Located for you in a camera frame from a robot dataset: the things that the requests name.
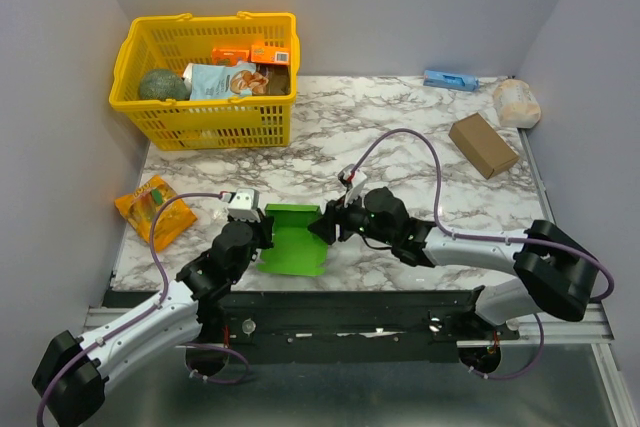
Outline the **green paper box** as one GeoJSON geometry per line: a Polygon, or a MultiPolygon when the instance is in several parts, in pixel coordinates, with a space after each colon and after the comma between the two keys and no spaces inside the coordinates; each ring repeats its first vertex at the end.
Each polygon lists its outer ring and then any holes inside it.
{"type": "Polygon", "coordinates": [[[267,204],[265,214],[274,219],[274,246],[261,252],[258,269],[275,275],[322,275],[328,246],[308,230],[308,226],[321,217],[321,208],[305,204],[267,204]]]}

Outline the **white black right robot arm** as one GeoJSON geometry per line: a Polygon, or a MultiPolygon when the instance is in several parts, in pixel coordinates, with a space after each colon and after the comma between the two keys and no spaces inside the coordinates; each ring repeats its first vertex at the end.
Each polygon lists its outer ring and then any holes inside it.
{"type": "Polygon", "coordinates": [[[308,229],[328,245],[353,235],[380,242],[409,266],[467,266],[511,275],[507,282],[481,288],[475,304],[461,312],[461,329],[474,339],[539,312],[581,321],[598,273],[589,252],[549,221],[500,234],[445,234],[435,222],[410,216],[388,188],[351,203],[342,198],[328,202],[308,229]]]}

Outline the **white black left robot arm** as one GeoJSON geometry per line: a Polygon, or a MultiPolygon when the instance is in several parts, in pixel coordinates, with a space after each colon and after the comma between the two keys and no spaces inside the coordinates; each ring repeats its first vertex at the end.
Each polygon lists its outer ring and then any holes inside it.
{"type": "Polygon", "coordinates": [[[93,416],[117,380],[138,363],[182,344],[214,340],[222,327],[218,302],[261,250],[273,246],[274,219],[230,220],[211,247],[185,265],[161,291],[115,320],[49,342],[32,378],[40,395],[36,423],[50,412],[60,426],[93,416]]]}

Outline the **brown cardboard box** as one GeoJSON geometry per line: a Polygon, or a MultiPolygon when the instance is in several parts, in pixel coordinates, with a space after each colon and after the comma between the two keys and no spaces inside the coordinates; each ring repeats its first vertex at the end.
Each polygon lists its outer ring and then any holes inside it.
{"type": "Polygon", "coordinates": [[[520,159],[479,113],[455,122],[449,137],[485,179],[508,171],[520,159]]]}

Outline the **light blue carton box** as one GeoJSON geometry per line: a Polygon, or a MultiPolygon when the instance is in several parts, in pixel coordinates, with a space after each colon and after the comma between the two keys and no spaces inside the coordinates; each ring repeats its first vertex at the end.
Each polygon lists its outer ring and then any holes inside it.
{"type": "Polygon", "coordinates": [[[479,88],[479,80],[472,75],[425,70],[423,85],[449,90],[474,92],[479,88]]]}

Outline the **orange barcode box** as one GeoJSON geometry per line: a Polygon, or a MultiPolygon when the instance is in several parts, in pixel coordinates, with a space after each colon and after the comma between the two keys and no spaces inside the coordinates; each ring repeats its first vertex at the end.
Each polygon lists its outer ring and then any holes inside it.
{"type": "Polygon", "coordinates": [[[253,44],[250,48],[250,61],[256,64],[289,65],[290,50],[285,47],[253,44]]]}

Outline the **orange snack box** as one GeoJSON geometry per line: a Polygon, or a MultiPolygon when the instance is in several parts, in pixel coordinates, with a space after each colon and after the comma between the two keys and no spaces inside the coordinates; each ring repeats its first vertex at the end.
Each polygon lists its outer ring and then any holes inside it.
{"type": "Polygon", "coordinates": [[[211,51],[211,61],[213,65],[217,66],[236,66],[239,63],[250,61],[250,50],[213,48],[211,51]]]}

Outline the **orange candy bag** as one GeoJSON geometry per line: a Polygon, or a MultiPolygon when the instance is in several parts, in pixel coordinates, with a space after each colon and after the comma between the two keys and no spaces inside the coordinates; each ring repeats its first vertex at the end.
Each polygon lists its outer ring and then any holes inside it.
{"type": "Polygon", "coordinates": [[[151,224],[157,213],[168,200],[176,196],[176,191],[159,175],[155,175],[133,193],[117,198],[114,205],[144,241],[149,243],[153,239],[155,250],[162,251],[197,220],[185,201],[179,199],[162,212],[154,234],[151,234],[151,224]]]}

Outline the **yellow plastic shopping basket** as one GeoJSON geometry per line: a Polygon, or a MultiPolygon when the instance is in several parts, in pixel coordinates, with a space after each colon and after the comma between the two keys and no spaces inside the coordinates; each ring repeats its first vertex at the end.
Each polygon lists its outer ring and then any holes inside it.
{"type": "Polygon", "coordinates": [[[135,19],[113,69],[111,107],[126,115],[161,150],[286,146],[297,95],[300,41],[289,12],[203,17],[191,13],[135,19]],[[278,47],[289,55],[289,92],[229,99],[143,100],[138,89],[156,68],[182,73],[211,61],[215,48],[278,47]]]}

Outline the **light blue snack pouch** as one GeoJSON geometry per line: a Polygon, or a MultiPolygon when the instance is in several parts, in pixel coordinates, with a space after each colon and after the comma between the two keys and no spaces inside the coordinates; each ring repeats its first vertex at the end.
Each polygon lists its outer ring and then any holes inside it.
{"type": "Polygon", "coordinates": [[[253,63],[235,66],[190,63],[183,72],[183,81],[190,99],[200,101],[265,94],[269,79],[253,63]]]}

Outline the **green round melon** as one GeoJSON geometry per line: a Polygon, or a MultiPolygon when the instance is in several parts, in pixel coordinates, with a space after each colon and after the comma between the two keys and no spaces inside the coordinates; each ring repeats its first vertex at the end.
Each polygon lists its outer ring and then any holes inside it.
{"type": "Polygon", "coordinates": [[[184,79],[168,69],[152,69],[140,80],[138,96],[141,100],[185,101],[190,92],[184,79]]]}

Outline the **beige wrapped paper bag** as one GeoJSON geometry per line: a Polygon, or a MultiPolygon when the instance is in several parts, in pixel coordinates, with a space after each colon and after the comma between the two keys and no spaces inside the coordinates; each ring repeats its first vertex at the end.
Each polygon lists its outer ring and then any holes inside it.
{"type": "Polygon", "coordinates": [[[541,119],[540,105],[524,81],[504,80],[494,90],[493,100],[502,127],[530,129],[541,119]]]}

